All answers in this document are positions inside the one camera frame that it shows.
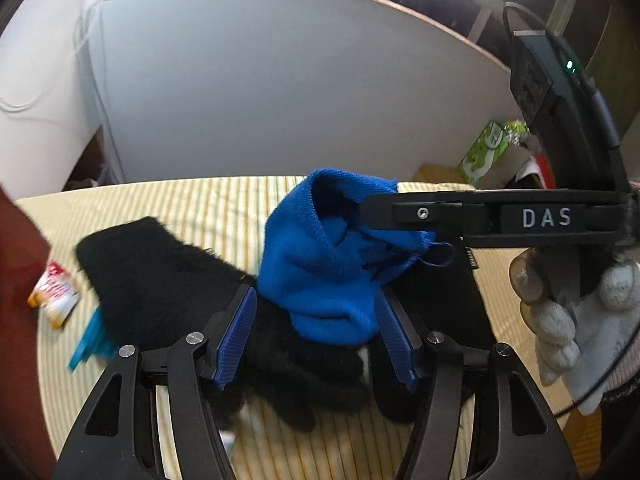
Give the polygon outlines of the right hand in white glove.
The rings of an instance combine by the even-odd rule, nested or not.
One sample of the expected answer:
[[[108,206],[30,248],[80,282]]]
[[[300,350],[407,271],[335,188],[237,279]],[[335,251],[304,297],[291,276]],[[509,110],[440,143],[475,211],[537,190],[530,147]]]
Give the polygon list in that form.
[[[577,252],[530,248],[509,269],[542,384],[560,380],[584,415],[639,381],[639,263],[599,263],[582,270]]]

